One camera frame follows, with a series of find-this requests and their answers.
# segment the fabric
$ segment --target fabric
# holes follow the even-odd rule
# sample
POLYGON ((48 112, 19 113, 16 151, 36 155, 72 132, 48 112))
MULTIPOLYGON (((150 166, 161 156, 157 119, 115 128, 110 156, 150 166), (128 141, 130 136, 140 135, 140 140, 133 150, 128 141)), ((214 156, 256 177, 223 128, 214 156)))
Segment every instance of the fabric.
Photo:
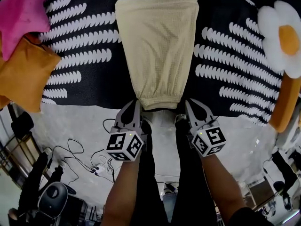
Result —
POLYGON ((8 61, 19 41, 29 32, 47 32, 49 21, 43 7, 45 0, 3 0, 0 2, 2 58, 8 61))
POLYGON ((275 109, 269 124, 279 133, 284 132, 292 118, 299 98, 301 78, 292 79, 284 73, 275 109))
MULTIPOLYGON (((264 52, 259 47, 263 37, 256 28, 258 9, 275 1, 198 0, 196 52, 183 98, 201 101, 216 116, 242 117, 261 126, 268 123, 283 75, 264 63, 264 52), (238 26, 242 34, 237 33, 238 26), (206 53, 200 54, 199 48, 206 53), (221 51, 225 63, 217 55, 221 51)), ((300 0, 282 1, 301 14, 300 0)), ((46 2, 48 18, 53 22, 49 32, 40 34, 40 40, 63 59, 51 73, 43 102, 121 109, 136 98, 119 39, 116 2, 46 2)))
POLYGON ((118 0, 132 85, 145 110, 175 109, 189 74, 198 0, 118 0))
POLYGON ((301 22, 297 11, 288 3, 276 1, 274 7, 258 11, 258 28, 265 37, 263 50, 269 65, 297 79, 301 76, 301 22))
POLYGON ((0 110, 9 104, 10 100, 5 96, 0 96, 0 110))
POLYGON ((38 39, 23 37, 7 62, 0 58, 0 108, 8 104, 7 97, 28 112, 39 112, 43 88, 60 60, 38 39))

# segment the orange flower center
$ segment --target orange flower center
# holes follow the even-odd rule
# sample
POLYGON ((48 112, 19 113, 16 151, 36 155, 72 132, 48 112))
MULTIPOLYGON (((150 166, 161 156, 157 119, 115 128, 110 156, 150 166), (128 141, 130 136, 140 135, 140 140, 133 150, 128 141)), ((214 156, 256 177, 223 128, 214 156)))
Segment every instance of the orange flower center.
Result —
POLYGON ((280 46, 287 55, 295 55, 300 48, 297 32, 290 25, 279 27, 280 46))

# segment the pink pillow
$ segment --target pink pillow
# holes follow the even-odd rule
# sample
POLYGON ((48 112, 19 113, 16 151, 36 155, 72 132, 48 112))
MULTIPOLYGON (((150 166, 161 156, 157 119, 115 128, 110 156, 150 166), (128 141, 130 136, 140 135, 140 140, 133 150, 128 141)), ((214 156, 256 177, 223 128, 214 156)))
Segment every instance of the pink pillow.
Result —
POLYGON ((24 34, 50 29, 43 2, 45 0, 0 1, 0 32, 3 60, 9 60, 24 34))

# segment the person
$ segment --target person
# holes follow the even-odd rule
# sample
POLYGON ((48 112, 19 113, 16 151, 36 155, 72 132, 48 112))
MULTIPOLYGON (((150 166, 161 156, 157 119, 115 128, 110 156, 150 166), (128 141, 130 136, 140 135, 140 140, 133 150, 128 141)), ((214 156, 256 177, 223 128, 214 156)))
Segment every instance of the person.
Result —
POLYGON ((27 212, 38 208, 39 196, 51 183, 61 181, 61 177, 66 166, 64 161, 60 162, 59 166, 55 168, 55 171, 52 173, 49 181, 41 190, 39 190, 41 177, 45 167, 47 166, 50 153, 51 149, 46 148, 46 150, 40 154, 37 161, 32 166, 32 170, 29 173, 28 178, 25 180, 22 188, 18 210, 10 209, 8 212, 9 226, 26 225, 26 222, 28 221, 27 212))
MULTIPOLYGON (((260 213, 247 208, 240 188, 216 155, 201 157, 190 147, 190 125, 185 115, 175 120, 180 157, 180 179, 171 225, 217 225, 214 202, 225 225, 272 224, 260 213)), ((103 226, 168 225, 155 180, 151 126, 142 122, 147 135, 146 151, 133 162, 123 162, 106 201, 103 226)))
MULTIPOLYGON (((300 170, 301 154, 295 150, 288 158, 292 158, 297 169, 300 170)), ((300 209, 301 187, 297 175, 293 172, 290 165, 285 162, 278 150, 272 154, 272 161, 282 173, 284 178, 284 182, 275 182, 274 188, 282 196, 285 209, 288 211, 300 209)))

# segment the black blanket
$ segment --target black blanket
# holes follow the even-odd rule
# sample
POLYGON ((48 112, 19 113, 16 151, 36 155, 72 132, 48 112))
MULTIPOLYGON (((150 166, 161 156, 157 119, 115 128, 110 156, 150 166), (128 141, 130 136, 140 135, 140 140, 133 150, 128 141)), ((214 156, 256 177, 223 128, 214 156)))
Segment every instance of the black blanket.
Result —
MULTIPOLYGON (((135 98, 119 37, 117 0, 48 0, 51 30, 40 40, 62 57, 43 102, 122 108, 135 98)), ((283 73, 269 68, 257 11, 276 0, 198 0, 194 55, 183 97, 214 115, 244 117, 265 125, 274 110, 283 73)), ((284 0, 298 11, 298 0, 284 0)))

